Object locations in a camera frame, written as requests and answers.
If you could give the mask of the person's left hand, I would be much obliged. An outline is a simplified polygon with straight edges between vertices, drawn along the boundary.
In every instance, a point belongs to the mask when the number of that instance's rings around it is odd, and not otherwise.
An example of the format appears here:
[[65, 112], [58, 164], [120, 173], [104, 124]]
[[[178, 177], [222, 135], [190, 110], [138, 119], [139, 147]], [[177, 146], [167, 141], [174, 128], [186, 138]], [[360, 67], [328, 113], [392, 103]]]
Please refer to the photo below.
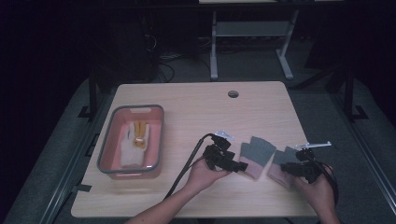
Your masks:
[[191, 167], [185, 189], [196, 195], [202, 190], [210, 187], [217, 180], [229, 174], [230, 172], [225, 170], [210, 170], [206, 164], [206, 161], [203, 158], [200, 158]]

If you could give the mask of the white glove with bear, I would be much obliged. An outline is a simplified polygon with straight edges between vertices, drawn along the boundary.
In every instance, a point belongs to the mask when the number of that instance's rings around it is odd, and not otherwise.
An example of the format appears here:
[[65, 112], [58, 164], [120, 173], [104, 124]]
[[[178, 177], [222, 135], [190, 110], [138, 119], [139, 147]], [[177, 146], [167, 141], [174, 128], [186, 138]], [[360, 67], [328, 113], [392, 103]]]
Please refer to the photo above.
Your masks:
[[131, 122], [120, 142], [120, 165], [142, 166], [149, 145], [149, 125], [145, 120]]

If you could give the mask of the grey metal rail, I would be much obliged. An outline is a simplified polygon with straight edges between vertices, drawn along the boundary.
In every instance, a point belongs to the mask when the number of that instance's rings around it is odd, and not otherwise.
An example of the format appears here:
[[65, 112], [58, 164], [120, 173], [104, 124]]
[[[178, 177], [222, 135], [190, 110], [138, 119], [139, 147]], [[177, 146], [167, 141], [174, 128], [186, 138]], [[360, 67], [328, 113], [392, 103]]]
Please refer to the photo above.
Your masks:
[[338, 96], [332, 94], [331, 99], [333, 103], [337, 106], [337, 110], [341, 114], [341, 117], [346, 123], [346, 126], [351, 132], [355, 142], [359, 146], [361, 154], [367, 163], [372, 177], [374, 178], [376, 184], [381, 190], [384, 199], [389, 205], [389, 208], [391, 209], [394, 216], [396, 216], [396, 188], [394, 188], [390, 183], [388, 177], [386, 176], [377, 159], [375, 158], [375, 155], [371, 151], [369, 144], [364, 139], [361, 130], [358, 128], [356, 123], [357, 120], [365, 119], [361, 107], [358, 106], [358, 109], [360, 110], [358, 115], [348, 115], [348, 113], [344, 109], [344, 103], [340, 100]]
[[82, 185], [102, 130], [113, 95], [96, 94], [97, 112], [91, 117], [88, 96], [77, 94], [66, 108], [41, 156], [40, 165], [51, 180], [51, 192], [39, 216], [39, 224], [54, 224], [70, 198]]

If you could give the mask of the pink bin with grey rim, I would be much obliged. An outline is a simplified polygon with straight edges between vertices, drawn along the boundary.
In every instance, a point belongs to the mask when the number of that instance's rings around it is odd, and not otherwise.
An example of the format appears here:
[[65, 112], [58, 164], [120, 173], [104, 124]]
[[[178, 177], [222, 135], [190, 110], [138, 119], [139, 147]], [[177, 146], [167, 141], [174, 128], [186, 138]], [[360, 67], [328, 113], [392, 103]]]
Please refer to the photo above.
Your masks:
[[[160, 105], [123, 105], [115, 108], [106, 128], [97, 168], [112, 179], [154, 178], [161, 172], [164, 111]], [[145, 120], [149, 125], [148, 148], [142, 166], [120, 165], [120, 142], [129, 124]]]

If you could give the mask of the white metal desk frame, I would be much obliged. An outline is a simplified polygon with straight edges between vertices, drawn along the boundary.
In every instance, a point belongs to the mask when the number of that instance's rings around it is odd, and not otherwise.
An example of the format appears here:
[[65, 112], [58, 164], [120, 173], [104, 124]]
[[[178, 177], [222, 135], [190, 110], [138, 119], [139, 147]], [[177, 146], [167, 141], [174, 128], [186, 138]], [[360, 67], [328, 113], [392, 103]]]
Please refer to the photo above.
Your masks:
[[299, 10], [294, 10], [288, 21], [219, 21], [217, 12], [212, 13], [210, 78], [217, 80], [217, 38], [218, 37], [283, 37], [284, 42], [280, 49], [276, 50], [276, 57], [281, 65], [286, 79], [293, 79], [286, 53], [294, 31]]

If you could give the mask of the black metal stand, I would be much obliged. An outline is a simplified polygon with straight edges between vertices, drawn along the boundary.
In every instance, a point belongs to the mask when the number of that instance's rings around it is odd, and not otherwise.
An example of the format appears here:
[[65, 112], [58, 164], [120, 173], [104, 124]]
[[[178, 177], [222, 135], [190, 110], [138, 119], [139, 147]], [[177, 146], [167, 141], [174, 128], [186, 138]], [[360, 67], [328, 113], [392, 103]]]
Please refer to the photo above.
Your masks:
[[95, 118], [98, 110], [98, 93], [97, 93], [98, 87], [96, 82], [96, 72], [93, 69], [89, 73], [88, 84], [89, 84], [89, 104], [84, 105], [80, 109], [78, 113], [78, 117], [91, 121]]
[[344, 68], [345, 90], [343, 111], [350, 122], [357, 119], [368, 119], [367, 114], [360, 105], [353, 104], [354, 74], [350, 66]]

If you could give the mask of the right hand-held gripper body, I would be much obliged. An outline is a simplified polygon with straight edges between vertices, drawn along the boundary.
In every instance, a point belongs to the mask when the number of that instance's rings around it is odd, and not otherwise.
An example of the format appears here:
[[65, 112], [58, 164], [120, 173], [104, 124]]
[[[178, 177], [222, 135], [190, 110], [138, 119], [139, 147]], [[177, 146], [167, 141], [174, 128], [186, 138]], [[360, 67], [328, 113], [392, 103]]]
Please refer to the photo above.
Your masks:
[[297, 166], [297, 171], [294, 173], [295, 176], [304, 177], [309, 184], [315, 182], [317, 178], [322, 174], [322, 165], [316, 159], [313, 149], [316, 147], [330, 147], [332, 143], [328, 141], [322, 144], [310, 144], [297, 145], [295, 149], [296, 158], [300, 161]]

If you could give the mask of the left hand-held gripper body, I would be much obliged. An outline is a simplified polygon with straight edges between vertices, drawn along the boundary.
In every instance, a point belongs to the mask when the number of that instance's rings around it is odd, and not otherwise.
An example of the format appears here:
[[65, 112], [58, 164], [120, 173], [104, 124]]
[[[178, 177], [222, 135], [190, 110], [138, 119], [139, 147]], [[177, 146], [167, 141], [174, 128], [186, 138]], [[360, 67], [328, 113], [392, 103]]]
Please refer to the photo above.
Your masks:
[[210, 133], [209, 136], [213, 144], [207, 146], [203, 153], [206, 164], [209, 169], [213, 171], [215, 171], [216, 168], [226, 170], [226, 166], [232, 165], [234, 161], [234, 153], [229, 151], [231, 143], [226, 138], [217, 136], [213, 133]]

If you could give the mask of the person's right hand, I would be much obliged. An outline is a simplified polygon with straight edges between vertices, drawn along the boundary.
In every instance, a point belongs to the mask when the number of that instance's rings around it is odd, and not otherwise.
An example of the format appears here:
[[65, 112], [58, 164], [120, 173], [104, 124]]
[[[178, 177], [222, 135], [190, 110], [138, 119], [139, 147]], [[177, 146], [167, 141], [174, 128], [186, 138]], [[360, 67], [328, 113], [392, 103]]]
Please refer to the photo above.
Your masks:
[[333, 191], [325, 175], [320, 175], [312, 184], [295, 177], [294, 186], [304, 195], [320, 218], [327, 220], [330, 216], [335, 216]]

